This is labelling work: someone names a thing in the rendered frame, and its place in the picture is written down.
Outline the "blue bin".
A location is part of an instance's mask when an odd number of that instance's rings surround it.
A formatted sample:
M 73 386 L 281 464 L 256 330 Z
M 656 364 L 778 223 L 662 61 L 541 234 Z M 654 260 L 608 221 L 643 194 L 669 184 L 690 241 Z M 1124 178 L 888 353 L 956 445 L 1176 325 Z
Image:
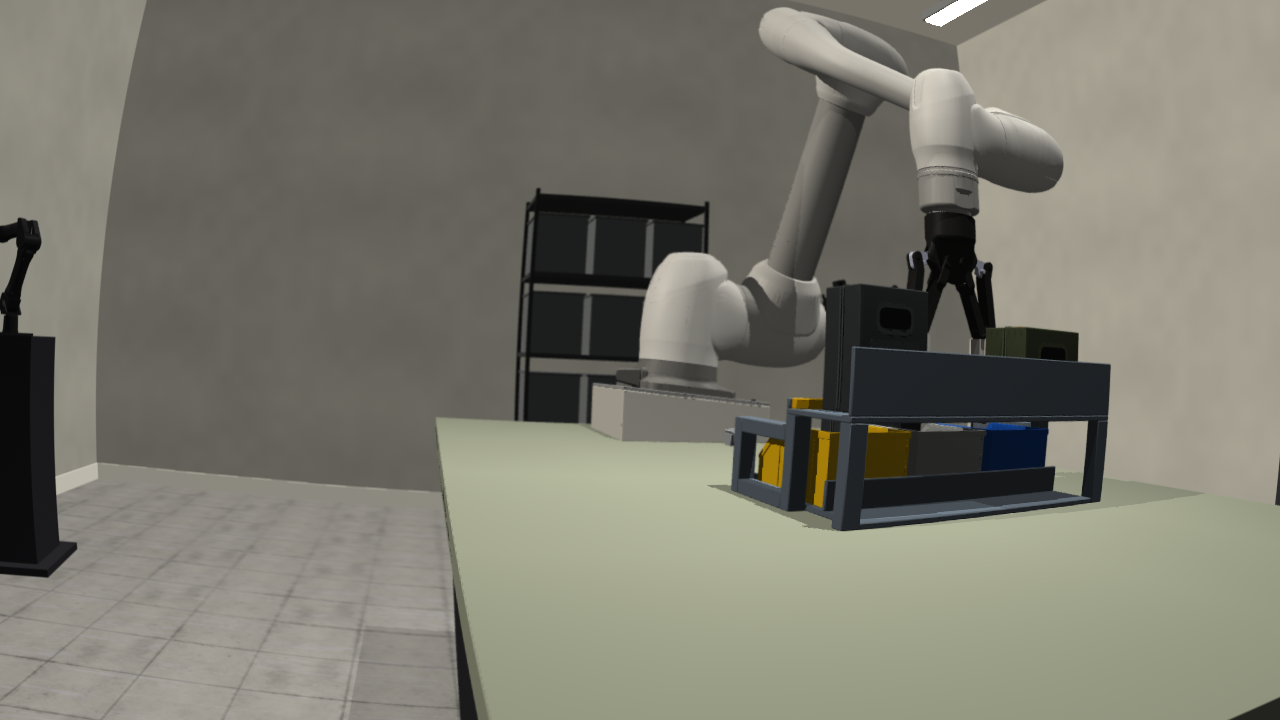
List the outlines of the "blue bin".
M 980 430 L 986 430 L 980 471 L 1044 466 L 1050 429 L 989 423 Z

